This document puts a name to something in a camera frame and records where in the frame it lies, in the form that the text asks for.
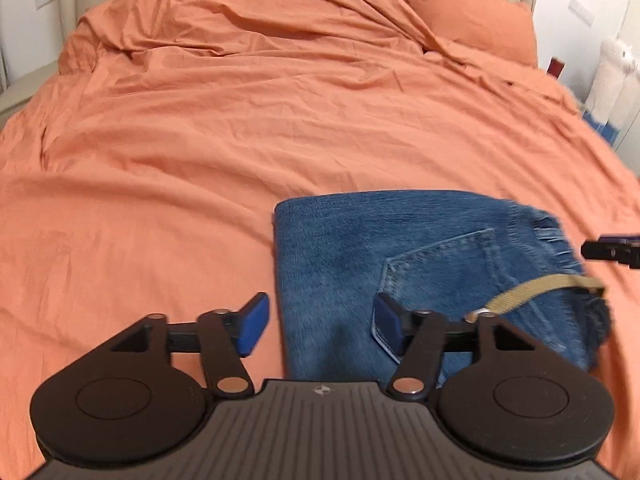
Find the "bed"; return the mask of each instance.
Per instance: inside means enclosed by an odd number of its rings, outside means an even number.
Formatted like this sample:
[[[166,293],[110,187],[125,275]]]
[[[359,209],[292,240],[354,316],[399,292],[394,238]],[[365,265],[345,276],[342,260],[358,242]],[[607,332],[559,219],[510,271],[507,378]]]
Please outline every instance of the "bed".
[[[574,248],[638,230],[640,184],[566,90],[441,41],[401,0],[60,9],[59,74],[0,137],[3,480],[42,462],[29,400],[60,368],[149,312],[181,322],[274,298],[287,198],[469,190],[552,212]],[[614,318],[594,371],[617,411],[599,460],[636,479],[640,273],[586,268]],[[284,375],[275,304],[245,364],[258,387]],[[200,376],[191,356],[175,365]]]

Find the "orange duvet cover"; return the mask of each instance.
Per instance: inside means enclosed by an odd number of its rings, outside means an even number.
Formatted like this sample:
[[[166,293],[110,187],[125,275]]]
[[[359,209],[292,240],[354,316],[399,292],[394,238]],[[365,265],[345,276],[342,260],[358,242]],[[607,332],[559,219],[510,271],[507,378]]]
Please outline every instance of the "orange duvet cover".
[[[0,170],[3,480],[42,462],[29,401],[60,368],[149,312],[274,297],[281,200],[460,189],[553,212],[576,248],[640,230],[640,185],[556,82],[437,40],[401,0],[103,4],[2,131]],[[587,269],[615,323],[600,461],[638,479],[640,271]],[[246,365],[284,373],[275,305]]]

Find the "wall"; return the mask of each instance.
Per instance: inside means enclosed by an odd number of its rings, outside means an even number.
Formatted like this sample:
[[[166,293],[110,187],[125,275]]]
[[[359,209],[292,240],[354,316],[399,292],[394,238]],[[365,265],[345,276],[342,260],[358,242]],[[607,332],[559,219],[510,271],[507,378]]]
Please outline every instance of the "wall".
[[[589,28],[568,10],[569,0],[538,0],[534,22],[540,66],[565,60],[561,81],[581,99],[588,95],[600,41],[620,30],[628,0],[580,0],[595,14]],[[62,47],[57,1],[36,10],[33,0],[0,0],[0,44],[10,81],[56,59]]]
[[[54,61],[62,48],[58,1],[0,0],[0,46],[9,83]]]
[[[564,60],[560,81],[584,100],[600,59],[600,42],[618,34],[629,0],[579,1],[595,15],[592,27],[568,9],[569,0],[538,0],[534,24],[540,67],[546,69],[553,56]]]

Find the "denim fabric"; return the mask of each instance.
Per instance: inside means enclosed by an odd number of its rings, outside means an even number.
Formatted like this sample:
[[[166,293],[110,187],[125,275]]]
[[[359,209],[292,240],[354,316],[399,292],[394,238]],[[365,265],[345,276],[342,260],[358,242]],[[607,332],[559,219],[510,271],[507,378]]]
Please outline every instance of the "denim fabric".
[[[278,300],[288,376],[387,381],[398,357],[372,318],[387,292],[406,308],[460,320],[519,283],[582,267],[550,214],[459,191],[380,191],[287,200],[275,212]],[[581,368],[594,364],[610,319],[574,288],[504,316]],[[470,363],[447,354],[442,382]]]

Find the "pillow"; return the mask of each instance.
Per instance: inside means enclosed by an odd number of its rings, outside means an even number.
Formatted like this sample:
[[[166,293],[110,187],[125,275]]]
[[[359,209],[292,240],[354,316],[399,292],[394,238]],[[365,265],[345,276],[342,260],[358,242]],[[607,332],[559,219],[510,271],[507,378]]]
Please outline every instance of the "pillow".
[[[404,0],[432,33],[522,65],[538,66],[533,17],[508,0]]]

